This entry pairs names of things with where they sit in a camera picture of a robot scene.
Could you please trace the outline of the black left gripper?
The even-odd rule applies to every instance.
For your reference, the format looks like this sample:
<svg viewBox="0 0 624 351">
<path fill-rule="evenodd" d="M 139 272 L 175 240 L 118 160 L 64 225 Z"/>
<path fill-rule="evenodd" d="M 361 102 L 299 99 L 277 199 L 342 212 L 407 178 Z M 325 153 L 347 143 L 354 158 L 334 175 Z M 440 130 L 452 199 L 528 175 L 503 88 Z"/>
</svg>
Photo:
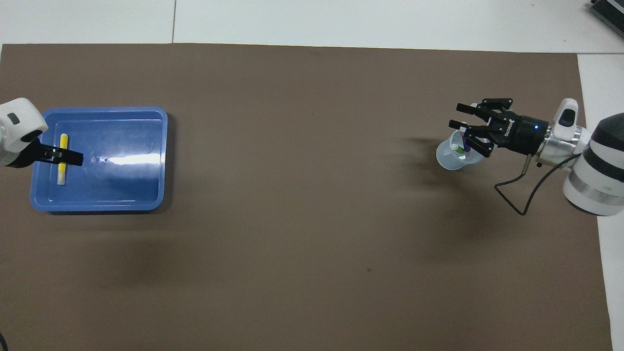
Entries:
<svg viewBox="0 0 624 351">
<path fill-rule="evenodd" d="M 66 164 L 69 166 L 82 166 L 84 162 L 83 155 L 63 155 L 64 149 L 56 146 L 42 146 L 39 141 L 33 141 L 25 147 L 20 153 L 17 153 L 15 159 L 9 162 L 6 167 L 25 168 L 39 162 L 43 157 L 44 162 L 49 164 Z"/>
</svg>

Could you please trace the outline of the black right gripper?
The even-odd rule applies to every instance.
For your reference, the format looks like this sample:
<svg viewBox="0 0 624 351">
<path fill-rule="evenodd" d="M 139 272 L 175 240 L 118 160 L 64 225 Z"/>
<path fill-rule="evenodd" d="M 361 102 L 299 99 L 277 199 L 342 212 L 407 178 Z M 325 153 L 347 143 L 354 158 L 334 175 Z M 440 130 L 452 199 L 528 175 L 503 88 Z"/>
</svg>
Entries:
<svg viewBox="0 0 624 351">
<path fill-rule="evenodd" d="M 490 157 L 493 143 L 518 154 L 535 155 L 546 137 L 549 123 L 545 120 L 504 113 L 512 107 L 512 98 L 484 98 L 480 103 L 457 103 L 457 111 L 490 122 L 490 138 L 484 126 L 470 126 L 450 120 L 448 126 L 461 134 L 465 154 L 475 152 Z"/>
</svg>

